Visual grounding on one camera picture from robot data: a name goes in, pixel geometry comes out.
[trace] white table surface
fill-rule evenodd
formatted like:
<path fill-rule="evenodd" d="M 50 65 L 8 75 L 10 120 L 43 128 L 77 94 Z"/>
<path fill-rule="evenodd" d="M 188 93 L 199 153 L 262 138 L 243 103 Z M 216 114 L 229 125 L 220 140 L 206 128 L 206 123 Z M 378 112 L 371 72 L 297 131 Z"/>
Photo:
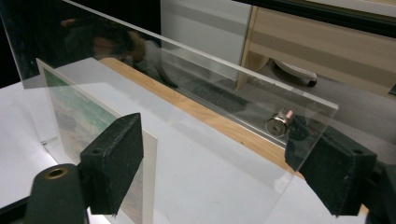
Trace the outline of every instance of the white table surface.
<path fill-rule="evenodd" d="M 55 160 L 47 153 L 41 146 L 35 125 L 31 115 L 31 107 L 29 102 L 34 100 L 34 94 L 26 94 L 21 83 L 3 88 L 0 90 L 0 207 L 13 203 L 18 199 L 29 195 L 30 187 L 34 176 L 41 170 L 56 164 Z M 145 102 L 139 102 L 140 106 L 145 106 Z M 155 113 L 154 107 L 150 107 L 152 111 L 147 111 L 146 114 Z M 171 111 L 177 117 L 180 111 Z M 152 120 L 150 124 L 146 123 L 147 129 L 154 129 L 158 127 L 174 126 L 175 129 L 180 128 L 183 123 L 166 123 L 164 120 Z M 153 122 L 157 122 L 157 126 L 152 126 Z M 183 125 L 197 125 L 196 123 L 184 123 Z M 166 201 L 166 195 L 175 194 L 177 191 L 163 187 L 167 184 L 168 178 L 171 175 L 166 174 L 168 169 L 171 169 L 174 164 L 167 162 L 174 162 L 182 160 L 183 157 L 190 154 L 183 152 L 183 150 L 174 149 L 166 155 L 161 145 L 159 146 L 159 160 L 157 164 L 157 183 L 162 185 L 162 189 L 156 192 L 156 203 L 154 211 L 154 223 L 181 223 L 173 217 L 178 215 L 178 220 L 183 220 L 183 214 L 178 214 L 176 211 L 166 209 L 177 209 L 177 203 Z M 206 153 L 201 156 L 218 157 Z M 222 158 L 209 158 L 218 162 Z M 178 197 L 171 198 L 171 200 L 184 200 Z M 213 207 L 200 207 L 199 209 L 214 209 Z M 241 223 L 240 221 L 230 221 L 230 223 Z M 269 218 L 265 223 L 364 223 L 364 216 L 359 217 L 332 217 L 321 201 L 317 198 L 315 193 L 305 184 L 300 178 L 294 178 L 290 182 L 290 186 L 282 195 L 280 201 L 275 206 Z"/>

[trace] clear acrylic sheet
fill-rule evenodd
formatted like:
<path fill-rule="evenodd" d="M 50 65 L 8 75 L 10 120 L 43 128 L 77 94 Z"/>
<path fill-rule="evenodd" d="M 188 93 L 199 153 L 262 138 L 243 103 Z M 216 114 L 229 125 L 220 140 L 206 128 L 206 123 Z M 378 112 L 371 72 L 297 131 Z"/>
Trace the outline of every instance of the clear acrylic sheet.
<path fill-rule="evenodd" d="M 53 139 L 42 139 L 49 153 L 57 161 L 78 163 L 78 153 L 112 120 L 134 112 L 142 114 L 145 132 L 158 139 L 151 218 L 128 216 L 125 222 L 111 222 L 264 223 L 295 174 L 284 162 L 285 147 L 299 149 L 293 162 L 298 171 L 337 105 L 73 2 L 60 4 L 67 6 L 59 7 L 61 11 L 81 17 L 67 30 L 49 27 L 34 38 L 32 58 L 43 62 L 34 85 L 28 82 L 35 69 L 25 67 L 31 59 L 16 47 L 23 37 L 11 29 L 19 22 L 15 14 L 6 24 L 25 86 L 49 87 L 49 122 L 56 132 Z M 96 42 L 98 36 L 120 43 Z M 151 81 L 142 86 L 142 77 L 116 72 L 106 63 L 108 58 Z M 30 70 L 23 73 L 22 68 Z M 249 82 L 236 90 L 240 76 L 248 76 Z M 163 88 L 172 92 L 170 98 L 161 94 Z M 201 117 L 197 111 L 209 112 Z M 284 134 L 270 134 L 269 121 L 290 111 L 293 116 L 286 117 L 294 124 L 288 124 Z M 136 194 L 127 197 L 140 207 L 145 203 Z"/>

